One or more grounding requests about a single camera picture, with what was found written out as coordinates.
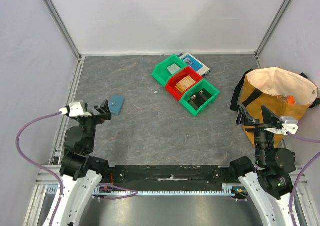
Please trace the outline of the blue card holder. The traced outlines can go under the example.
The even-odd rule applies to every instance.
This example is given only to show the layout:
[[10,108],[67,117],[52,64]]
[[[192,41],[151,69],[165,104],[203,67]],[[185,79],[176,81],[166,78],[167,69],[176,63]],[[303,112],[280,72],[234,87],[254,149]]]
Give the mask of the blue card holder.
[[119,115],[124,105],[125,98],[122,96],[112,96],[109,101],[109,109],[112,114]]

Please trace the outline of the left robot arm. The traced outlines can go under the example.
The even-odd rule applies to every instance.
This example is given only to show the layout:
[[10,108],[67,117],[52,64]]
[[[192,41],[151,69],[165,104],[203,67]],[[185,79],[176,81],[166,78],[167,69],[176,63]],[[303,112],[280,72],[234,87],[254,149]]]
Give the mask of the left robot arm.
[[107,160],[91,156],[95,146],[96,126],[112,118],[108,100],[88,111],[84,101],[74,101],[60,108],[63,115],[77,121],[64,136],[58,192],[44,222],[45,225],[79,225],[82,214],[100,182],[109,179]]

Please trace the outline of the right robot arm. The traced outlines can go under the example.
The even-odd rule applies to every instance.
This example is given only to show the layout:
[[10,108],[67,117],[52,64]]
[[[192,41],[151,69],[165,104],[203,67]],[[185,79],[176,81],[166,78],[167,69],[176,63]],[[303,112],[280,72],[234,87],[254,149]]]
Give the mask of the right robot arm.
[[247,126],[254,136],[255,162],[243,156],[231,162],[229,177],[241,183],[259,212],[263,225],[299,225],[294,205],[295,153],[276,148],[275,135],[295,134],[298,121],[278,117],[267,106],[261,107],[263,122],[251,116],[244,104],[238,106],[236,124]]

